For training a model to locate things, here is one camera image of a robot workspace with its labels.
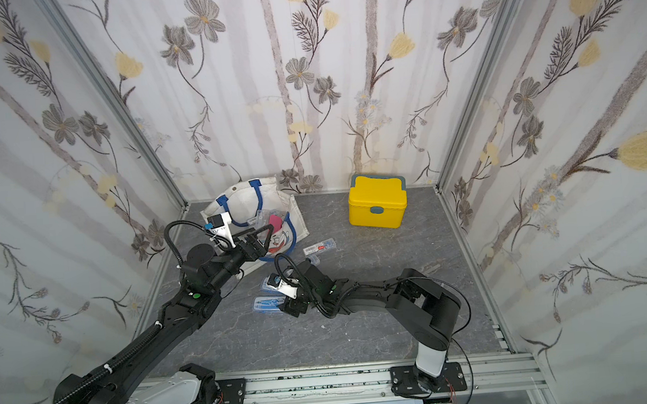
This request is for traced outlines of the pink compass case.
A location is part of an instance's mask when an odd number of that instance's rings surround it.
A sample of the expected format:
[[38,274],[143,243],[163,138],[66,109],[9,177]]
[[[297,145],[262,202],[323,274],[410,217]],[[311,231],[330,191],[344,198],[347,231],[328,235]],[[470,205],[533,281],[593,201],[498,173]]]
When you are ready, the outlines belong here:
[[283,218],[278,214],[271,214],[270,217],[268,217],[268,225],[273,227],[273,234],[282,230],[283,223]]

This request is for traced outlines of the small blue clear case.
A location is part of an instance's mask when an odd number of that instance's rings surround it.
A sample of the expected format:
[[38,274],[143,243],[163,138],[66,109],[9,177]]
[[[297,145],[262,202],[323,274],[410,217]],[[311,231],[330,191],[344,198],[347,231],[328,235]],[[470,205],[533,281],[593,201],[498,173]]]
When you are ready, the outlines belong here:
[[313,245],[310,245],[308,247],[305,247],[302,251],[304,252],[304,255],[306,257],[310,257],[310,255],[322,254],[327,250],[331,250],[335,248],[336,248],[336,241],[333,238],[330,238],[330,239],[326,239],[325,241],[321,241]]

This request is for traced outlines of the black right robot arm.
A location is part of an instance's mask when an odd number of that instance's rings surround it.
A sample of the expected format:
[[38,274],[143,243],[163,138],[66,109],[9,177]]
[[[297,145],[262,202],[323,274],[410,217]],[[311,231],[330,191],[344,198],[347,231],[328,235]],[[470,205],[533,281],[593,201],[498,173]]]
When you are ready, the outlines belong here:
[[437,380],[462,309],[458,295],[419,271],[406,268],[394,279],[360,282],[330,279],[310,261],[272,274],[268,287],[285,296],[278,309],[292,317],[310,307],[334,319],[358,312],[387,312],[418,342],[417,375]]

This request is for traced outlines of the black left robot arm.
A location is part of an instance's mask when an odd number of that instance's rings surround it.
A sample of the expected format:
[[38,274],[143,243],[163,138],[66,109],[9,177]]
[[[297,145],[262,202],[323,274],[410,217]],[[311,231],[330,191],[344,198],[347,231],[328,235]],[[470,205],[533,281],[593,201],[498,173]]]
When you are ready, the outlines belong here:
[[206,243],[191,248],[179,259],[180,289],[161,307],[156,322],[107,363],[63,380],[52,404],[127,404],[152,369],[211,318],[230,278],[265,257],[272,233],[270,225],[245,230],[221,253]]

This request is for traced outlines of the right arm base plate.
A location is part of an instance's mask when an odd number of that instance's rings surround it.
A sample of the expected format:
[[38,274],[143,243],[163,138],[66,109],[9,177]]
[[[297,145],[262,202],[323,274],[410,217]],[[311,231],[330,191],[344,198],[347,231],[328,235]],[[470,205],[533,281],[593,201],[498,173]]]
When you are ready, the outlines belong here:
[[426,398],[466,391],[469,386],[460,364],[447,362],[439,376],[429,376],[415,365],[389,369],[391,390],[397,397]]

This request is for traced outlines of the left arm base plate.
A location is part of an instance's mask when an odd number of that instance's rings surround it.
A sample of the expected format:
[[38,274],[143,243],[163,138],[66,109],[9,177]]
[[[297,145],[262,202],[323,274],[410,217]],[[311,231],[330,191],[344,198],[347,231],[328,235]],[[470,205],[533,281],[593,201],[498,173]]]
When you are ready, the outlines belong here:
[[218,380],[216,393],[209,404],[244,404],[246,379]]

